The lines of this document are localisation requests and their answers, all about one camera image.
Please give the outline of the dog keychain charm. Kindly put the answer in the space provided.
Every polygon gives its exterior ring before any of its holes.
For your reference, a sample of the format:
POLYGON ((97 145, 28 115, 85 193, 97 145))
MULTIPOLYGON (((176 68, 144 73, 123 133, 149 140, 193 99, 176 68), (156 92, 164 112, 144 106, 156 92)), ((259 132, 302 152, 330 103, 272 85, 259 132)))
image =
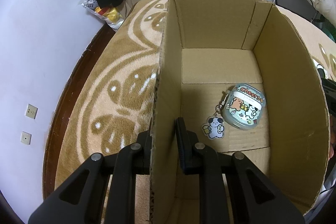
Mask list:
POLYGON ((225 127, 224 118, 222 117, 221 110, 222 106, 217 105, 214 114, 208 117, 206 123, 202 125, 202 132, 210 140, 224 138, 225 127))

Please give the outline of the cartoon earbuds case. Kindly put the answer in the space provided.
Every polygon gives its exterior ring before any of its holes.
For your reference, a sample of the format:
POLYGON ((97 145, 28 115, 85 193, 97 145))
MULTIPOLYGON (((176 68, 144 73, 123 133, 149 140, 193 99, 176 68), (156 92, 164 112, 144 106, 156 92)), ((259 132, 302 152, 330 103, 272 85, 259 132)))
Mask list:
POLYGON ((224 120, 241 130, 255 128, 266 106, 262 92, 245 84, 236 84, 227 94, 222 110, 224 120))

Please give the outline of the cardboard box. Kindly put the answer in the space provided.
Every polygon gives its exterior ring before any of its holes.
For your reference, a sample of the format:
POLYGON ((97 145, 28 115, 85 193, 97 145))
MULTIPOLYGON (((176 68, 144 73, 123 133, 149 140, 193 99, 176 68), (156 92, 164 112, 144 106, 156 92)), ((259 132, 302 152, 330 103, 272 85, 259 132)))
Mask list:
POLYGON ((317 64, 335 44, 304 18, 266 0, 167 0, 153 113, 150 182, 154 223, 198 223, 198 176, 182 173, 175 120, 218 153, 242 152, 307 214, 327 169, 330 122, 317 64), (228 92, 248 84, 266 99, 255 128, 202 125, 228 92))

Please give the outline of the beige brown patterned blanket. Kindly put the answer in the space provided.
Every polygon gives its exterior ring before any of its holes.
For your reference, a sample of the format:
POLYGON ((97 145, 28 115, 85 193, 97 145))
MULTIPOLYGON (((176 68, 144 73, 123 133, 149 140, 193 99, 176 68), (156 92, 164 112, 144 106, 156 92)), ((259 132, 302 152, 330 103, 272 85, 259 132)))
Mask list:
MULTIPOLYGON (((71 114, 56 173, 60 185, 92 153, 109 155, 152 133, 162 42, 158 20, 167 0, 139 1, 106 46, 88 77, 71 114)), ((327 74, 335 77, 335 53, 327 74)), ((150 176, 140 181, 135 221, 153 214, 150 176)))

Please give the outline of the plastic bag with toys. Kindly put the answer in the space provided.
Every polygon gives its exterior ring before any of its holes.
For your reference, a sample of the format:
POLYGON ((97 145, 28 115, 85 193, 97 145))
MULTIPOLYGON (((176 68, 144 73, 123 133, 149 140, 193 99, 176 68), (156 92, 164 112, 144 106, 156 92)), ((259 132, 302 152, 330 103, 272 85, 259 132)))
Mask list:
POLYGON ((79 3, 89 13, 108 24, 114 32, 117 32, 124 22, 123 16, 120 14, 118 9, 113 6, 101 8, 98 5, 97 0, 81 0, 79 3))

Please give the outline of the lower wall socket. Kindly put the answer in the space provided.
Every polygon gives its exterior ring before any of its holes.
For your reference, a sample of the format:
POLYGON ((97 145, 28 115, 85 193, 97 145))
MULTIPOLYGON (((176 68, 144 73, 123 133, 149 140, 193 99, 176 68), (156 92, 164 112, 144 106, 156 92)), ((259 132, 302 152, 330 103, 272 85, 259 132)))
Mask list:
POLYGON ((23 131, 21 133, 21 142, 23 144, 30 145, 30 143, 31 143, 31 134, 23 131))

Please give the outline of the wall socket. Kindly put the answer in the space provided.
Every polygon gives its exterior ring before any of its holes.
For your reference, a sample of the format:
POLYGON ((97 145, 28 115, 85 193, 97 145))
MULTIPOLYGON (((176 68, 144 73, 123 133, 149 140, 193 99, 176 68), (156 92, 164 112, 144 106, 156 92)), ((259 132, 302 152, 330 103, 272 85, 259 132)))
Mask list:
POLYGON ((21 142, 23 144, 30 145, 30 143, 31 143, 31 134, 23 131, 21 133, 21 142))
POLYGON ((25 116, 29 117, 31 119, 35 119, 36 116, 37 116, 37 112, 38 112, 38 108, 37 107, 35 107, 35 106, 31 105, 31 104, 28 104, 25 116))

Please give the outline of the upper wall socket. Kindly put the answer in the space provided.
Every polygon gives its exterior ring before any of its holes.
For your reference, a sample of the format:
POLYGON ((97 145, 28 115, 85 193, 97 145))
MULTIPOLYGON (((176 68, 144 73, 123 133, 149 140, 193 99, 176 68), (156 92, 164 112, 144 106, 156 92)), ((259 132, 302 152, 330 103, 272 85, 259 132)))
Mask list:
POLYGON ((37 107, 35 107, 35 106, 31 105, 31 104, 28 104, 25 116, 29 117, 31 119, 35 119, 36 116, 37 116, 37 112, 38 112, 38 108, 37 107))

